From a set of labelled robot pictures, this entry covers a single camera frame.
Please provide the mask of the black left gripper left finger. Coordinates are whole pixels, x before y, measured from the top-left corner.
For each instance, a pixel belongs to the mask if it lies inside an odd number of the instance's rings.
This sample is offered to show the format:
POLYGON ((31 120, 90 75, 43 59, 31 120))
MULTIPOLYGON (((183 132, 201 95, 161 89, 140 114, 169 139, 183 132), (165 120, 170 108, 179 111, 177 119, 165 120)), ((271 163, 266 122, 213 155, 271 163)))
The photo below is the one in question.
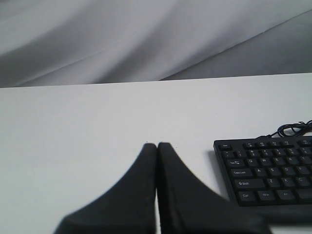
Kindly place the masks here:
POLYGON ((57 234, 156 233, 156 146, 143 145, 124 176, 105 194, 65 216, 57 234))

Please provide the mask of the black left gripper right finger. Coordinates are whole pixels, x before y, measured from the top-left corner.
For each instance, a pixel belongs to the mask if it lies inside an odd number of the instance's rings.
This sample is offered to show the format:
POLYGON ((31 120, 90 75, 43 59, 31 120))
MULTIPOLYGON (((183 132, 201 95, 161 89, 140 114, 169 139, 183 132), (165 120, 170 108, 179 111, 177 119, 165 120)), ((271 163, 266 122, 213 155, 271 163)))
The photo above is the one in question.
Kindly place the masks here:
POLYGON ((157 148, 157 198, 163 234, 269 234, 265 220, 227 201, 183 163, 170 143, 157 148))

